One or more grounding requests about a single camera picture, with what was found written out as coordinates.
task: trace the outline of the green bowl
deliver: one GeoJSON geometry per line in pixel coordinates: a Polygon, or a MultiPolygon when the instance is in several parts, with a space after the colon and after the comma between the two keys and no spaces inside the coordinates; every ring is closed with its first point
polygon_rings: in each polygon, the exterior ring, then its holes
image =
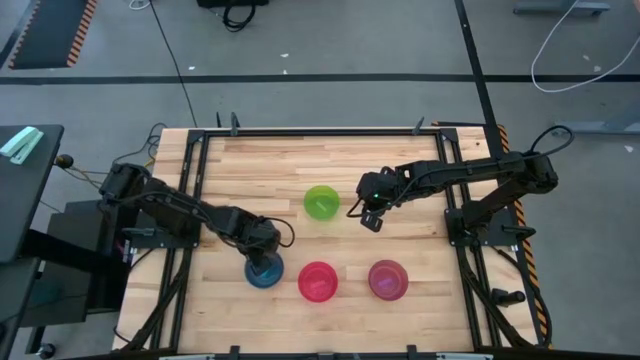
{"type": "Polygon", "coordinates": [[[314,186],[304,195],[304,209],[316,220],[331,219],[339,208],[340,195],[329,186],[314,186]]]}

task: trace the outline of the wood grain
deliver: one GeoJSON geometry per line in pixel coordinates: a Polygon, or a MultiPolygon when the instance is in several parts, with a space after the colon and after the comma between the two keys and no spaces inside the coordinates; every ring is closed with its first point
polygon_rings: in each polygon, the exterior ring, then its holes
{"type": "MultiPolygon", "coordinates": [[[[186,129],[163,131],[154,169],[154,176],[176,187],[186,134],[186,129]]],[[[458,135],[465,160],[489,155],[481,128],[458,128],[458,135]]],[[[192,169],[198,158],[194,155],[192,169]]],[[[181,353],[227,353],[231,345],[258,353],[402,352],[407,344],[420,351],[472,349],[457,260],[447,242],[444,194],[393,209],[385,214],[379,233],[344,216],[356,200],[363,173],[437,159],[432,138],[216,138],[207,159],[203,200],[287,220],[296,230],[296,243],[280,251],[283,280],[259,290],[244,280],[244,259],[237,251],[204,230],[189,276],[181,353]],[[329,222],[310,219],[303,208],[305,192],[319,184],[333,187],[341,197],[340,211],[329,222]],[[398,301],[380,300],[368,287],[369,268],[381,259],[398,261],[408,272],[409,290],[398,301]],[[298,292],[297,275],[311,261],[336,269],[340,284],[328,302],[310,303],[298,292]]],[[[188,192],[194,181],[192,175],[188,192]]],[[[476,183],[470,192],[481,198],[495,186],[495,181],[476,183]]],[[[286,227],[276,226],[287,240],[286,227]]],[[[125,337],[135,333],[157,301],[164,256],[156,250],[129,278],[118,324],[125,337]]],[[[485,251],[485,261],[492,286],[523,289],[518,272],[504,259],[485,251]]],[[[489,344],[484,310],[477,307],[483,342],[489,344]]],[[[525,338],[535,341],[526,303],[504,313],[525,338]]],[[[172,318],[172,310],[167,316],[172,318]]],[[[165,321],[164,344],[169,325],[165,321]]],[[[114,347],[120,346],[116,339],[114,347]]]]}

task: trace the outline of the light green object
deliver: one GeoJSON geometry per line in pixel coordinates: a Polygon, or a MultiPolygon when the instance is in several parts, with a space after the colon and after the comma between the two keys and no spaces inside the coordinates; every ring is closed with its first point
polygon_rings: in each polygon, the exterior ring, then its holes
{"type": "Polygon", "coordinates": [[[331,219],[339,208],[340,195],[329,186],[314,186],[304,195],[304,209],[316,220],[331,219]]]}
{"type": "Polygon", "coordinates": [[[43,135],[38,129],[27,126],[0,148],[0,155],[10,157],[10,161],[16,165],[22,165],[43,135]]]}

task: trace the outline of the metal bracket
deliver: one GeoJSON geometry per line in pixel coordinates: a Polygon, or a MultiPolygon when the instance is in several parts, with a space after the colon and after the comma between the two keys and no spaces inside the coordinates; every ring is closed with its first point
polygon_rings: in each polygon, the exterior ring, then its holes
{"type": "Polygon", "coordinates": [[[229,360],[238,360],[240,358],[240,346],[232,345],[229,348],[229,360]]]}
{"type": "Polygon", "coordinates": [[[413,136],[420,135],[420,128],[422,127],[422,123],[423,122],[424,122],[424,116],[422,117],[422,119],[420,119],[420,121],[418,121],[418,123],[413,128],[413,130],[411,130],[411,135],[413,135],[413,136]]]}
{"type": "Polygon", "coordinates": [[[138,249],[186,249],[200,245],[200,232],[179,238],[160,229],[156,221],[142,211],[138,213],[135,228],[123,228],[123,233],[131,240],[131,246],[138,249]]]}
{"type": "Polygon", "coordinates": [[[240,127],[240,121],[236,116],[236,113],[231,112],[231,136],[238,136],[238,128],[240,127]]]}
{"type": "Polygon", "coordinates": [[[454,128],[443,128],[440,129],[440,135],[444,136],[446,140],[451,141],[452,143],[458,142],[458,130],[454,128]]]}
{"type": "Polygon", "coordinates": [[[418,360],[418,347],[415,345],[407,345],[407,359],[418,360]]]}
{"type": "Polygon", "coordinates": [[[318,360],[334,360],[334,353],[318,353],[318,360]]]}
{"type": "Polygon", "coordinates": [[[204,130],[190,130],[187,135],[187,145],[193,144],[204,136],[204,130]]]}
{"type": "Polygon", "coordinates": [[[521,233],[531,234],[531,231],[535,233],[532,228],[520,229],[510,225],[512,224],[511,214],[507,209],[495,213],[487,227],[479,228],[475,234],[465,230],[460,209],[445,210],[444,219],[449,233],[449,243],[452,246],[471,246],[476,240],[479,241],[480,246],[512,246],[518,244],[521,233]]]}
{"type": "Polygon", "coordinates": [[[438,360],[493,360],[490,354],[436,353],[438,360]]]}

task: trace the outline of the black knob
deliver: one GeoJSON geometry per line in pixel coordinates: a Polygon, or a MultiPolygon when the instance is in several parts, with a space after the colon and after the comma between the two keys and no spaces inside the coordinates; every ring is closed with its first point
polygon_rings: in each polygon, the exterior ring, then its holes
{"type": "Polygon", "coordinates": [[[58,166],[61,169],[68,169],[73,166],[73,158],[71,155],[62,154],[56,156],[56,160],[53,162],[54,165],[58,166]]]}
{"type": "Polygon", "coordinates": [[[493,289],[491,291],[491,299],[498,306],[507,307],[509,305],[518,304],[527,299],[522,291],[514,291],[509,293],[502,289],[493,289]]]}

